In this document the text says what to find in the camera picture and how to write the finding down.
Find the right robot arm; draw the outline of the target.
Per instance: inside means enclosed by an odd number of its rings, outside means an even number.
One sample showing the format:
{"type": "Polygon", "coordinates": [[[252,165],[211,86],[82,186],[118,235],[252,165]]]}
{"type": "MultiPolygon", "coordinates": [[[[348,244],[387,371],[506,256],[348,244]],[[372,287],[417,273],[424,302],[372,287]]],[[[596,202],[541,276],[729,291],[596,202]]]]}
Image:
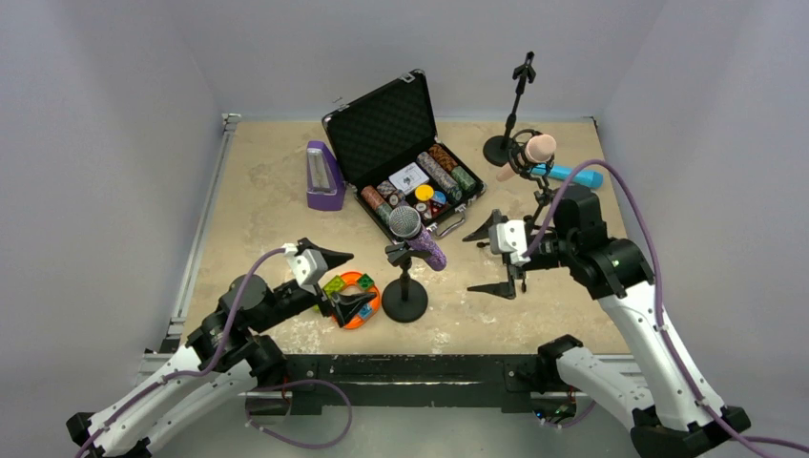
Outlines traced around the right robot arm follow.
{"type": "Polygon", "coordinates": [[[534,224],[493,211],[466,239],[501,256],[509,280],[474,291],[512,299],[514,279],[525,272],[568,268],[612,320],[645,382],[599,362],[571,335],[539,346],[533,368],[519,378],[539,391],[553,385],[584,391],[627,429],[641,457],[697,457],[750,428],[745,410],[712,389],[666,311],[656,310],[652,268],[631,240],[609,236],[598,195],[573,184],[551,218],[552,229],[526,256],[534,224]]]}

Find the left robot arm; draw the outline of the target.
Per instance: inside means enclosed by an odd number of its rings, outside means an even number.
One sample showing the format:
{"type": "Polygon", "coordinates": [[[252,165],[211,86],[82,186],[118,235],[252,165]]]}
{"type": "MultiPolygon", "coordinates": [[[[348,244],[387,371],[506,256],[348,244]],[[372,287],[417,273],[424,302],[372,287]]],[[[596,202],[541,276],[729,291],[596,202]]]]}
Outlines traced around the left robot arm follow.
{"type": "Polygon", "coordinates": [[[374,293],[345,296],[320,285],[326,273],[353,258],[307,238],[263,254],[145,381],[111,406],[67,421],[77,456],[152,457],[230,397],[255,388],[319,385],[314,376],[292,379],[286,356],[266,332],[312,307],[340,326],[353,320],[374,293]]]}

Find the purple glitter microphone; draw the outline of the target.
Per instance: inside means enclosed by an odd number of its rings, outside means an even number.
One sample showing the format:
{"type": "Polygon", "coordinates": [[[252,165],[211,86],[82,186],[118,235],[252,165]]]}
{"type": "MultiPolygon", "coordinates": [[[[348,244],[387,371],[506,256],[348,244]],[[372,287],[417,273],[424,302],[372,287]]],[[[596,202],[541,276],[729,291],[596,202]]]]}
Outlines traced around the purple glitter microphone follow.
{"type": "Polygon", "coordinates": [[[416,209],[409,206],[394,208],[390,213],[388,226],[391,233],[404,240],[411,249],[426,251],[429,256],[425,258],[425,263],[432,270],[440,272],[446,269],[446,255],[425,229],[416,209]]]}

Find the black tripod shock-mount stand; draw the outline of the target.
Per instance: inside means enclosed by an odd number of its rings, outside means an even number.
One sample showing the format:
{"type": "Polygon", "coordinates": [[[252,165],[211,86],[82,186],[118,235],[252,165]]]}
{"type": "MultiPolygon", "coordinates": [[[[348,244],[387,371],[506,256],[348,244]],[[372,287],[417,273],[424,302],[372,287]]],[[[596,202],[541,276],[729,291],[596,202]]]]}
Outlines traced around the black tripod shock-mount stand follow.
{"type": "MultiPolygon", "coordinates": [[[[515,133],[514,135],[512,135],[511,139],[513,140],[513,143],[511,145],[510,151],[508,152],[508,159],[512,154],[514,154],[516,152],[518,147],[522,147],[525,144],[525,142],[527,140],[529,140],[533,135],[539,135],[539,134],[544,134],[544,133],[542,133],[542,132],[540,132],[538,130],[535,130],[535,129],[522,129],[522,130],[518,131],[517,133],[515,133]]],[[[534,198],[534,200],[536,202],[536,209],[534,210],[534,212],[531,215],[527,215],[527,216],[522,218],[522,221],[524,222],[525,228],[526,228],[528,245],[529,245],[529,239],[532,236],[535,236],[535,235],[543,236],[545,234],[545,232],[543,230],[539,229],[539,227],[537,226],[537,222],[538,222],[539,217],[541,216],[542,211],[550,206],[550,202],[551,202],[551,200],[552,200],[552,198],[554,196],[554,191],[551,190],[550,184],[549,184],[549,179],[548,179],[548,174],[550,173],[550,171],[553,168],[554,160],[552,162],[549,162],[549,163],[537,165],[536,167],[534,167],[531,170],[529,175],[525,174],[525,175],[516,176],[516,177],[519,177],[519,178],[521,178],[521,179],[523,179],[525,181],[531,182],[531,183],[536,185],[536,190],[533,193],[533,198],[534,198]]],[[[503,215],[502,222],[505,222],[505,221],[510,219],[508,216],[504,215],[503,213],[502,213],[502,215],[503,215]]],[[[489,239],[478,241],[478,242],[475,242],[475,243],[479,248],[487,248],[487,249],[489,249],[489,239]]],[[[501,258],[502,264],[505,266],[506,272],[507,272],[505,256],[504,255],[496,255],[496,256],[499,256],[501,258]]],[[[517,295],[518,291],[525,292],[527,290],[526,278],[523,281],[521,281],[521,280],[511,281],[508,278],[508,273],[507,273],[507,279],[505,281],[509,281],[509,282],[514,283],[514,286],[515,286],[515,289],[516,289],[516,295],[517,295]]]]}

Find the beige pink microphone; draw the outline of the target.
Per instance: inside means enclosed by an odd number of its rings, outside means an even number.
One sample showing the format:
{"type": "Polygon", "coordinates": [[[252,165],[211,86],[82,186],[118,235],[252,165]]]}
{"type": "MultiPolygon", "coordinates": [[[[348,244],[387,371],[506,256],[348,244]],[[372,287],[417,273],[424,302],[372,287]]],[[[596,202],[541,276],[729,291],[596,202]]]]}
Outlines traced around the beige pink microphone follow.
{"type": "Polygon", "coordinates": [[[496,179],[506,181],[519,175],[529,175],[537,165],[552,162],[556,150],[557,142],[553,136],[533,135],[509,157],[508,162],[500,168],[496,179]]]}

